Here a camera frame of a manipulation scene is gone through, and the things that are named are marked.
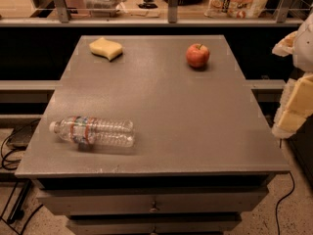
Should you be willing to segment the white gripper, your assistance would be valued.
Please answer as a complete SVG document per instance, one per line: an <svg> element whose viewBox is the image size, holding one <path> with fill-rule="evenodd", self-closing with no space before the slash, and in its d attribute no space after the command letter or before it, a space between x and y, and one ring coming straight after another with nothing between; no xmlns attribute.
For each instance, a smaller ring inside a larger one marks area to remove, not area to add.
<svg viewBox="0 0 313 235"><path fill-rule="evenodd" d="M293 65L305 72L313 71L313 14L299 27L280 40L272 49L274 55L292 55ZM298 80L289 79L284 87L280 107L272 127L277 138L287 139L313 115L313 74Z"/></svg>

